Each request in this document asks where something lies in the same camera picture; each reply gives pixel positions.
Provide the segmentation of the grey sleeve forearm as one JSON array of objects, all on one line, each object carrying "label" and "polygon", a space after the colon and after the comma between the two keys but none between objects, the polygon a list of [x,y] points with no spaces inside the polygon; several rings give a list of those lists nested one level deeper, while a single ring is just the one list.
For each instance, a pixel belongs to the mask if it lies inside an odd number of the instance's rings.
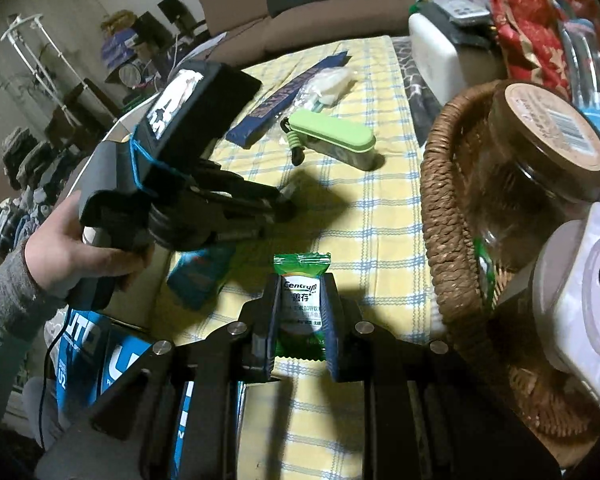
[{"label": "grey sleeve forearm", "polygon": [[0,423],[12,384],[34,338],[65,307],[32,278],[21,243],[0,265]]}]

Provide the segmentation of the person left hand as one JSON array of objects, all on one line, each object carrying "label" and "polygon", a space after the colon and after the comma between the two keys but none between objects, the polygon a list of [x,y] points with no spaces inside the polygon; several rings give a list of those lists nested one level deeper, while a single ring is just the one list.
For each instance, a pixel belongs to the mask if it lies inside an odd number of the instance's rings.
[{"label": "person left hand", "polygon": [[84,278],[120,278],[129,288],[151,263],[153,244],[141,252],[94,247],[82,242],[79,222],[81,192],[67,196],[24,244],[24,261],[38,287],[66,299]]}]

